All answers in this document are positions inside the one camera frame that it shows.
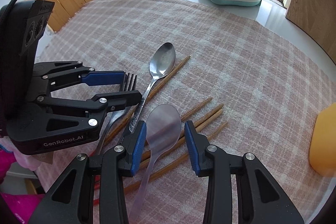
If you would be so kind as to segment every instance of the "blue gripper pad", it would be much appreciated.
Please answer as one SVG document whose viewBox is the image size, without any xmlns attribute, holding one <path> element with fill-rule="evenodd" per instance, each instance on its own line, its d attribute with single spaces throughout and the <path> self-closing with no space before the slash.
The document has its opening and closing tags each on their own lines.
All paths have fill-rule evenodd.
<svg viewBox="0 0 336 224">
<path fill-rule="evenodd" d="M 88 86 L 101 85 L 121 85 L 124 82 L 125 72 L 121 70 L 89 72 L 86 77 L 82 77 L 82 83 Z"/>
<path fill-rule="evenodd" d="M 201 171 L 201 168 L 200 168 L 200 165 L 199 165 L 199 154 L 198 154 L 198 151 L 197 151 L 197 148 L 196 148 L 196 144 L 195 144 L 195 141 L 194 141 L 192 130 L 197 134 L 192 121 L 187 121 L 184 124 L 184 137 L 185 137 L 185 142 L 187 143 L 187 148 L 188 148 L 188 153 L 189 153 L 191 166 L 192 166 L 195 174 L 198 176 L 200 171 Z"/>
<path fill-rule="evenodd" d="M 139 170 L 141 156 L 142 156 L 143 148 L 145 146 L 146 134 L 147 134 L 147 126 L 146 126 L 146 123 L 143 122 L 140 132 L 139 132 L 138 140 L 135 144 L 135 148 L 134 148 L 133 155 L 132 155 L 132 167 L 131 167 L 132 176 L 134 176 Z"/>
</svg>

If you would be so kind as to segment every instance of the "metal fork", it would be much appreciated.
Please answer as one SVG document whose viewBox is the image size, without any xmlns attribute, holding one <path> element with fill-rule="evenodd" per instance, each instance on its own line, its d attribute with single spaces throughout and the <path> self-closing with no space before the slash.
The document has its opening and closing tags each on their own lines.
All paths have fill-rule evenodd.
<svg viewBox="0 0 336 224">
<path fill-rule="evenodd" d="M 130 90 L 135 90 L 135 86 L 137 85 L 137 75 L 134 75 L 132 74 L 131 75 L 131 79 L 130 81 L 129 80 L 129 73 L 127 74 L 126 76 L 126 79 L 125 79 L 125 86 L 123 88 L 123 91 L 130 91 Z M 105 129 L 104 129 L 104 132 L 103 134 L 101 135 L 101 138 L 99 140 L 99 143 L 97 145 L 97 148 L 96 150 L 94 151 L 93 155 L 99 155 L 100 152 L 101 152 L 101 149 L 103 147 L 103 143 L 104 143 L 104 140 L 106 138 L 106 135 L 107 133 L 110 131 L 113 123 L 118 120 L 120 117 L 122 117 L 123 115 L 125 115 L 129 110 L 130 110 L 131 107 L 126 107 L 124 110 L 122 111 L 115 111 L 115 112 L 112 112 L 112 115 L 111 115 L 111 118 L 108 122 L 108 124 L 106 125 Z"/>
</svg>

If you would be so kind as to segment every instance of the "plastic spoon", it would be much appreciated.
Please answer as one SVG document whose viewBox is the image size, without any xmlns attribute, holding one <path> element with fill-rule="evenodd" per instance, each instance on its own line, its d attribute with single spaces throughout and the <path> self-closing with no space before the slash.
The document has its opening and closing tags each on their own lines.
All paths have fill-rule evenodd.
<svg viewBox="0 0 336 224">
<path fill-rule="evenodd" d="M 181 133 L 180 114 L 175 107 L 169 104 L 162 104 L 154 108 L 148 116 L 146 124 L 146 140 L 151 149 L 151 159 L 128 216 L 130 223 L 134 223 L 140 214 L 142 203 L 146 195 L 148 180 L 155 161 L 162 153 L 177 143 Z"/>
<path fill-rule="evenodd" d="M 173 44 L 166 42 L 161 45 L 160 48 L 153 55 L 151 62 L 149 64 L 149 71 L 152 75 L 152 81 L 147 87 L 147 90 L 142 96 L 141 102 L 138 104 L 135 109 L 134 116 L 129 125 L 129 131 L 133 132 L 137 122 L 139 121 L 140 113 L 146 102 L 147 96 L 151 91 L 151 88 L 154 86 L 155 82 L 160 78 L 167 76 L 174 68 L 176 59 L 175 49 Z"/>
</svg>

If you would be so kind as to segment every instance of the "plaid tablecloth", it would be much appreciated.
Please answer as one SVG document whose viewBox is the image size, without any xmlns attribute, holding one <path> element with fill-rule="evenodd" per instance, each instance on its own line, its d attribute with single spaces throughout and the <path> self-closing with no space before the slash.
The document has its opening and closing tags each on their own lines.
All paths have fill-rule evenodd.
<svg viewBox="0 0 336 224">
<path fill-rule="evenodd" d="M 223 116 L 203 133 L 228 120 L 212 143 L 231 154 L 256 154 L 307 220 L 330 182 L 311 168 L 308 153 L 316 116 L 336 101 L 336 85 L 304 53 L 256 21 L 183 0 L 94 0 L 55 35 L 39 61 L 81 60 L 96 70 L 137 73 L 137 88 L 144 92 L 151 80 L 149 60 L 167 41 L 176 49 L 177 63 L 192 58 L 141 118 L 162 103 L 182 114 L 214 97 L 194 119 L 224 103 Z M 85 100 L 112 90 L 80 84 L 54 96 Z M 37 170 L 44 189 L 78 153 L 89 154 L 95 146 L 56 151 L 54 163 Z M 158 161 L 154 170 L 185 151 L 183 146 Z M 140 180 L 142 172 L 125 185 Z M 207 178 L 197 178 L 186 161 L 150 183 L 138 223 L 201 223 L 206 191 Z M 128 208 L 135 194 L 126 196 Z M 233 204 L 236 211 L 235 194 Z"/>
</svg>

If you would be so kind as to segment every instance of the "white countertop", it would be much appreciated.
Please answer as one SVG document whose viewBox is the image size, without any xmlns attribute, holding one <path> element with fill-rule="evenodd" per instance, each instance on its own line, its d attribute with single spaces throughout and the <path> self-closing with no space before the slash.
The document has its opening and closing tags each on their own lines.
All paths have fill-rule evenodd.
<svg viewBox="0 0 336 224">
<path fill-rule="evenodd" d="M 234 5 L 216 5 L 210 0 L 188 0 L 192 2 L 206 4 L 218 9 L 224 9 L 238 16 L 251 18 L 256 20 L 264 27 L 270 29 L 279 36 L 287 39 L 303 53 L 314 61 L 322 71 L 333 81 L 336 82 L 336 65 L 325 51 L 305 32 L 298 28 L 295 24 L 285 18 L 286 9 L 272 0 L 262 0 L 260 7 L 238 7 Z M 306 223 L 310 223 L 317 213 L 321 210 L 331 192 L 336 185 L 336 178 L 331 180 L 329 188 L 315 213 Z"/>
</svg>

